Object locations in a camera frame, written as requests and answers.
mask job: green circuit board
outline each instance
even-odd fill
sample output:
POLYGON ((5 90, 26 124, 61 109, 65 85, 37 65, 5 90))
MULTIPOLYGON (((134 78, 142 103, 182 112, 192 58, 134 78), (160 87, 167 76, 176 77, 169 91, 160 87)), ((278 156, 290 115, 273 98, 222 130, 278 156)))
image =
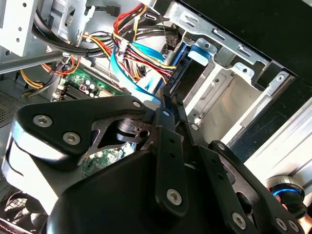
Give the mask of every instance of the green circuit board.
POLYGON ((85 72, 83 72, 79 69, 77 71, 75 71, 74 73, 72 73, 71 75, 69 75, 66 79, 68 80, 68 82, 71 85, 73 85, 77 89, 79 89, 80 86, 82 84, 84 84, 87 80, 89 80, 93 84, 95 84, 98 92, 100 92, 102 90, 106 90, 106 91, 110 92, 113 96, 122 94, 122 93, 118 92, 116 89, 112 88, 111 86, 101 82, 100 80, 86 74, 85 72))
POLYGON ((87 156, 82 162, 82 177, 86 178, 105 167, 113 164, 131 154, 134 151, 135 145, 126 143, 122 148, 106 149, 87 156))

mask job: electronic component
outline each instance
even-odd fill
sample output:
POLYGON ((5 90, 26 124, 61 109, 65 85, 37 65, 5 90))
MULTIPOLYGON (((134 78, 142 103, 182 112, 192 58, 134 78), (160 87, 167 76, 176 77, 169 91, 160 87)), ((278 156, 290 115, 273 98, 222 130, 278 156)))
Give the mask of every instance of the electronic component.
POLYGON ((53 94, 52 101, 95 97, 102 98, 113 95, 121 95, 121 93, 85 72, 77 70, 75 73, 60 80, 58 88, 53 94))
POLYGON ((126 143, 121 148, 102 150, 85 157, 82 162, 82 177, 88 177, 123 157, 130 155, 134 151, 134 146, 135 144, 133 143, 126 143))
POLYGON ((82 84, 82 85, 80 85, 79 90, 85 92, 87 90, 87 86, 82 84))
POLYGON ((89 85, 89 89, 95 89, 96 88, 96 85, 95 84, 90 84, 89 85))

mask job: black mounting arm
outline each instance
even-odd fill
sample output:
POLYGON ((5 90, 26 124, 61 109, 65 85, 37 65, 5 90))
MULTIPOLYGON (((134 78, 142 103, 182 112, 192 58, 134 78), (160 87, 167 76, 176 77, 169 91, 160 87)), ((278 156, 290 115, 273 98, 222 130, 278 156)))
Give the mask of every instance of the black mounting arm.
POLYGON ((60 195, 49 234, 303 233, 226 145, 205 142, 201 129, 187 122, 178 97, 163 102, 153 111, 135 97, 117 96, 29 105, 17 112, 7 171, 22 174, 13 165, 19 150, 34 159, 36 170, 45 173, 44 164, 65 178, 86 155, 137 143, 133 154, 60 195))

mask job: black wire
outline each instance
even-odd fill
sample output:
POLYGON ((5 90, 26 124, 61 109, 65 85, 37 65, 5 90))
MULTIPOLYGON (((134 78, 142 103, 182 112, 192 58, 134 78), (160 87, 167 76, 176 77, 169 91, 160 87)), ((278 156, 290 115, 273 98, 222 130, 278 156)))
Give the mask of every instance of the black wire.
MULTIPOLYGON (((91 9, 91 6, 86 6, 85 11, 89 11, 90 9, 91 9)), ((96 6, 95 11, 106 11, 106 7, 105 6, 96 6)), ((75 10, 73 10, 71 13, 69 13, 69 15, 73 16, 74 13, 75 13, 75 10)))
POLYGON ((44 34, 48 39, 54 40, 56 42, 62 43, 63 41, 58 38, 52 30, 46 25, 46 23, 43 21, 43 18, 39 14, 38 9, 36 10, 35 17, 34 17, 34 24, 37 26, 37 28, 41 31, 42 34, 44 34))
POLYGON ((77 56, 83 56, 83 57, 98 57, 102 56, 103 52, 99 49, 85 49, 85 48, 80 48, 80 47, 75 47, 69 44, 60 43, 53 41, 51 39, 48 39, 41 33, 41 31, 36 27, 36 25, 33 26, 32 33, 35 37, 38 39, 46 42, 47 44, 51 45, 52 47, 56 47, 57 49, 72 54, 72 55, 77 55, 77 56))
POLYGON ((66 53, 70 53, 70 54, 77 55, 77 56, 84 56, 84 57, 103 56, 103 52, 99 49, 85 49, 85 48, 75 47, 59 39, 52 32, 52 30, 46 25, 46 23, 43 21, 38 11, 36 11, 35 13, 35 21, 34 21, 32 32, 34 36, 36 36, 40 40, 66 53))
MULTIPOLYGON (((174 37, 174 36, 177 36, 177 33, 175 31, 169 31, 169 32, 166 32, 166 35, 174 37)), ((163 37, 163 36, 165 36, 164 31, 143 32, 143 33, 137 34, 136 39, 141 40, 144 38, 163 37)))

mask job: orange wire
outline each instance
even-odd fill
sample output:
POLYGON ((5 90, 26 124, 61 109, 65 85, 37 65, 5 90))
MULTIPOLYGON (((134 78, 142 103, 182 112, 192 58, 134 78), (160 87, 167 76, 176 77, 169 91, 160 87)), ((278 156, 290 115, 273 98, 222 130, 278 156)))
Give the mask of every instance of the orange wire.
MULTIPOLYGON (((72 60, 72 66, 71 66, 71 68, 70 69, 68 69, 66 72, 60 72, 60 71, 55 71, 55 73, 56 74, 60 74, 60 75, 70 75, 70 74, 72 74, 72 73, 74 73, 77 69, 78 69, 78 67, 79 67, 79 65, 80 65, 80 57, 78 57, 78 59, 77 59, 77 65, 76 65, 76 67, 74 68, 74 70, 72 70, 73 69, 73 67, 74 67, 74 65, 75 65, 75 58, 74 58, 74 56, 71 56, 71 60, 72 60)), ((44 70, 46 71, 46 72, 48 72, 48 73, 50 73, 51 72, 51 67, 49 67, 47 64, 42 64, 42 67, 44 68, 44 70)))

